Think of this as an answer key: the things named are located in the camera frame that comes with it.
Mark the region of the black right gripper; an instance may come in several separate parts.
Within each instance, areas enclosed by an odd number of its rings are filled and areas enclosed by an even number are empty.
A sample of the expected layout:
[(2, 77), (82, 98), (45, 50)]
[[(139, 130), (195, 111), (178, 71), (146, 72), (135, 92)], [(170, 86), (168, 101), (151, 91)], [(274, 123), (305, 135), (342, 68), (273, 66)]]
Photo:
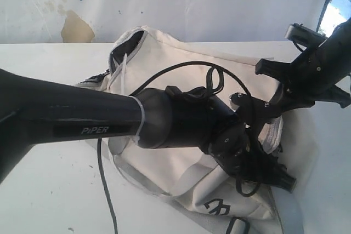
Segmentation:
[(255, 74), (280, 82), (269, 101), (270, 113), (312, 107), (317, 101), (335, 102), (345, 108), (350, 105), (350, 93), (336, 84), (350, 74), (350, 34), (334, 33), (292, 63), (260, 59)]

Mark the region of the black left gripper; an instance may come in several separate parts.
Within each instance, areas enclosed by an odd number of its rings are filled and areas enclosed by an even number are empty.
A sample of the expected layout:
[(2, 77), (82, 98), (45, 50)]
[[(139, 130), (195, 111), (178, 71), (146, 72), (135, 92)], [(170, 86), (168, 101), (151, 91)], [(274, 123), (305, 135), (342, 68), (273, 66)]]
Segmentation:
[(296, 178), (285, 165), (258, 153), (244, 124), (203, 124), (202, 152), (210, 155), (229, 176), (292, 192)]

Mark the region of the left robot arm black grey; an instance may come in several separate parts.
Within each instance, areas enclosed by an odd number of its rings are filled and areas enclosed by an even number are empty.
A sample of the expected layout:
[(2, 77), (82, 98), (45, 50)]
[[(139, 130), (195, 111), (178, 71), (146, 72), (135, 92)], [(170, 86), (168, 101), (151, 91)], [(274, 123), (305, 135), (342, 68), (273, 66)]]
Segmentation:
[(238, 183), (292, 191), (295, 179), (252, 129), (263, 102), (234, 94), (234, 111), (217, 97), (223, 87), (208, 73), (205, 87), (188, 92), (168, 86), (125, 96), (1, 71), (1, 178), (37, 144), (136, 136), (144, 149), (198, 147)]

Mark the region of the right robot arm black grey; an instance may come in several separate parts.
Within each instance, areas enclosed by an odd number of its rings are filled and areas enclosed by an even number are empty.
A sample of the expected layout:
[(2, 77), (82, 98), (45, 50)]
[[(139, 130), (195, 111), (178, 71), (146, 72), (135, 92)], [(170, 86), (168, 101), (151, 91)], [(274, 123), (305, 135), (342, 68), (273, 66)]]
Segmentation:
[(292, 24), (288, 39), (305, 46), (292, 62), (260, 59), (255, 73), (279, 81), (271, 104), (282, 112), (309, 108), (320, 102), (350, 105), (350, 93), (337, 83), (350, 75), (350, 20), (339, 24), (326, 38), (299, 24)]

